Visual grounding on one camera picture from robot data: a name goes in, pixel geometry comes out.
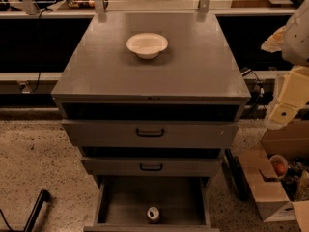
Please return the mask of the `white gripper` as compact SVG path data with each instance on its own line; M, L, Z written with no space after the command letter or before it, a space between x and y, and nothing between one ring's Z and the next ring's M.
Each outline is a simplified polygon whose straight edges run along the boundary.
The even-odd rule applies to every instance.
M277 29L261 45L261 50L274 53L282 50L285 27ZM270 130L286 127L299 109L309 102L309 68L293 66L284 75L277 103L267 109L266 126Z

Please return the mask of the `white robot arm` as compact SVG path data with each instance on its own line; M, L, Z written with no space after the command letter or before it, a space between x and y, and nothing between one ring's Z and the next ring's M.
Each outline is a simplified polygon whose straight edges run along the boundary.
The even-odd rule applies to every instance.
M309 102L309 0L304 0L286 25L262 43L261 50L280 51L293 65L275 84L274 100L267 111L266 126L278 130Z

